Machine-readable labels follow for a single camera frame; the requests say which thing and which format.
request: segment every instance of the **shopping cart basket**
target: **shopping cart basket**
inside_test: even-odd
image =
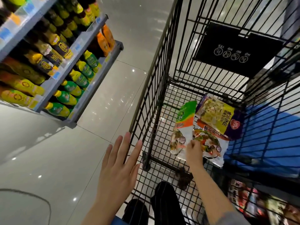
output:
[[[179,108],[205,93],[245,113],[223,168],[204,160],[224,193],[234,179],[250,196],[258,189],[300,206],[299,7],[299,0],[174,0],[130,127],[131,145],[143,140],[130,198],[143,200],[150,218],[150,197],[164,180],[186,223],[205,223],[189,166],[169,149]],[[285,222],[286,213],[267,211]]]

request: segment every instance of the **orange bottle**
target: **orange bottle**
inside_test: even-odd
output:
[[[109,27],[106,24],[104,24],[104,26],[102,28],[102,32],[110,46],[110,49],[112,50],[115,45],[115,40],[113,38],[112,32],[110,31]]]
[[[106,38],[102,35],[101,32],[97,34],[97,41],[100,48],[103,50],[104,56],[107,56],[110,52],[110,46],[108,45]]]

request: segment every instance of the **store shelf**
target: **store shelf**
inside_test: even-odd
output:
[[[104,25],[108,19],[107,15],[100,15],[96,20],[91,24],[87,31],[82,32],[76,41],[70,47],[73,52],[73,56],[68,62],[63,63],[53,77],[46,80],[42,83],[42,87],[45,89],[43,96],[36,95],[32,101],[32,104],[36,104],[34,107],[31,107],[34,111],[40,112],[47,104],[51,96],[55,93],[59,85],[66,78],[68,73],[71,71],[73,66],[76,64],[80,56],[85,52],[88,45],[91,43],[93,38],[98,34],[100,28]]]
[[[73,111],[70,113],[69,117],[64,121],[66,124],[70,124],[78,121],[84,109],[86,108],[88,102],[95,94],[99,85],[103,81],[104,77],[110,70],[111,66],[113,65],[114,61],[117,59],[119,53],[121,52],[121,50],[123,50],[123,48],[124,48],[123,43],[116,41],[116,45],[114,49],[109,53],[109,55],[107,57],[101,57],[99,59],[99,62],[102,65],[101,69],[97,72],[97,74],[91,81],[90,85],[83,93],[83,95],[77,102],[76,106],[74,107]]]
[[[0,61],[21,41],[57,0],[28,0],[0,27]]]

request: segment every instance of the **person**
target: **person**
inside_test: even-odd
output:
[[[140,164],[136,163],[143,143],[141,140],[136,143],[131,155],[124,163],[130,137],[131,134],[127,132],[124,139],[119,136],[114,146],[108,146],[102,161],[95,202],[81,225],[110,225],[115,214],[135,187],[140,167]],[[192,140],[187,145],[186,159],[209,223],[211,225],[249,225],[204,169],[200,142]],[[155,195],[151,198],[151,205],[156,225],[186,224],[174,188],[167,182],[162,181],[157,185]],[[131,200],[126,207],[123,220],[128,224],[146,225],[148,222],[146,206],[138,199]]]

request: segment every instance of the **person's left hand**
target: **person's left hand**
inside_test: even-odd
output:
[[[108,146],[102,161],[95,204],[100,206],[104,215],[112,218],[133,190],[140,167],[136,163],[143,145],[141,140],[123,164],[129,150],[130,136],[129,132],[124,139],[119,136],[114,146]]]

